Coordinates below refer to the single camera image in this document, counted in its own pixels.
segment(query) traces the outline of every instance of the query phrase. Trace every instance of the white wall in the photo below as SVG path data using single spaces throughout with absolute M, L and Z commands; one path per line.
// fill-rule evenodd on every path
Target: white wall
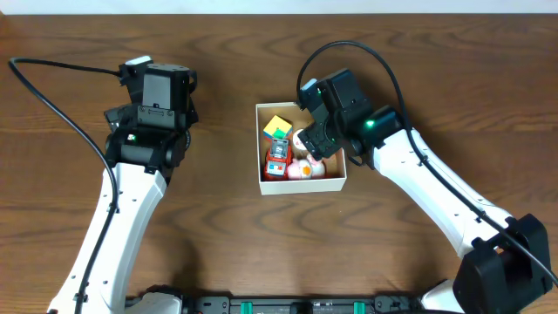
M 558 0 L 0 0 L 4 14 L 558 13 Z

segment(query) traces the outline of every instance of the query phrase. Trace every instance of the toy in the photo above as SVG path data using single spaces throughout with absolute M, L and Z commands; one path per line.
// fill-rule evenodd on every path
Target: toy
M 265 128 L 263 128 L 263 135 L 267 140 L 284 140 L 290 136 L 292 131 L 293 126 L 289 122 L 278 116 L 274 116 Z
M 296 132 L 293 134 L 293 145 L 295 146 L 296 149 L 299 149 L 303 152 L 306 152 L 306 146 L 303 144 L 303 142 L 298 138 L 298 134 L 300 132 L 302 132 L 303 129 L 300 130 L 296 130 Z
M 322 179 L 325 176 L 325 165 L 308 154 L 306 159 L 292 161 L 287 167 L 287 176 L 290 180 Z
M 268 181 L 288 179 L 287 167 L 291 164 L 292 159 L 289 140 L 273 139 L 265 158 L 263 176 Z
M 307 160 L 293 160 L 287 168 L 290 180 L 308 180 L 312 178 L 312 166 Z
M 316 161 L 311 154 L 308 154 L 306 159 L 312 167 L 312 179 L 322 179 L 325 176 L 325 165 L 323 162 L 321 160 Z

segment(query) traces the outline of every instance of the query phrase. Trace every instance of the cable clip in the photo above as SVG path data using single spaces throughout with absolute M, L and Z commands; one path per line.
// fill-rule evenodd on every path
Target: cable clip
M 108 204 L 108 208 L 106 209 L 106 212 L 110 212 L 112 208 L 112 203 Z M 120 214 L 120 208 L 117 206 L 114 210 L 114 214 Z
M 418 159 L 418 166 L 422 167 L 422 164 L 428 161 L 428 155 L 427 154 L 423 154 L 420 156 L 420 158 Z

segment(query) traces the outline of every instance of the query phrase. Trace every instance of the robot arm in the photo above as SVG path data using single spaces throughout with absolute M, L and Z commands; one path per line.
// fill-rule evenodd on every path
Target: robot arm
M 430 163 L 447 181 L 487 212 L 500 226 L 507 228 L 506 219 L 510 216 L 508 212 L 495 207 L 461 180 L 425 144 L 419 132 L 412 130 L 412 136 L 418 148 L 428 156 Z M 497 234 L 494 228 L 480 220 L 420 164 L 405 130 L 397 131 L 385 139 L 381 148 L 374 148 L 374 168 L 395 182 L 430 216 L 446 235 L 459 258 L 473 250 L 472 243 L 475 238 L 487 241 Z
M 124 312 L 126 290 L 141 239 L 153 210 L 167 188 L 165 178 L 160 172 L 148 174 L 143 166 L 119 163 L 112 171 L 119 185 L 120 210 L 112 219 L 105 236 L 106 240 L 93 265 L 82 313 Z M 84 243 L 62 289 L 49 306 L 50 311 L 57 310 L 59 313 L 74 311 L 75 294 L 95 242 L 99 238 L 111 199 L 111 182 L 105 171 L 99 203 Z M 169 298 L 168 301 L 180 309 L 180 299 Z
M 112 131 L 105 159 L 117 181 L 119 210 L 93 264 L 81 313 L 181 313 L 181 295 L 154 291 L 126 308 L 126 290 L 147 223 L 174 168 L 184 159 L 190 143 L 188 128 L 198 120 L 190 99 L 196 75 L 180 65 L 154 64 L 149 57 L 130 60 L 119 68 L 131 104 L 105 112 Z M 48 313 L 71 313 L 79 307 L 77 292 L 111 200 L 112 185 L 105 171 L 99 203 L 78 258 Z
M 416 130 L 407 132 L 405 119 L 393 108 L 384 106 L 374 111 L 349 70 L 321 80 L 312 79 L 301 88 L 298 105 L 301 110 L 308 109 L 314 119 L 298 134 L 314 159 L 330 157 L 343 148 L 353 163 L 376 169 L 400 186 L 432 218 L 462 259 L 454 282 L 444 283 L 422 298 L 426 309 L 515 313 L 552 289 L 550 276 L 481 220 L 449 188 L 457 190 L 459 196 L 484 212 L 549 269 L 544 226 L 532 215 L 515 220 L 475 192 L 430 150 Z

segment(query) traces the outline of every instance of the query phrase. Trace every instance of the black bracket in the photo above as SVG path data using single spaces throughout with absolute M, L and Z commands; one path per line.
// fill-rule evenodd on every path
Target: black bracket
M 374 312 L 389 313 L 394 311 L 422 310 L 422 305 L 416 297 L 407 296 L 375 296 L 372 298 Z
M 506 219 L 506 232 L 550 269 L 547 231 L 533 215 Z M 465 313 L 517 313 L 552 289 L 550 277 L 507 239 L 477 238 L 463 257 L 453 293 Z

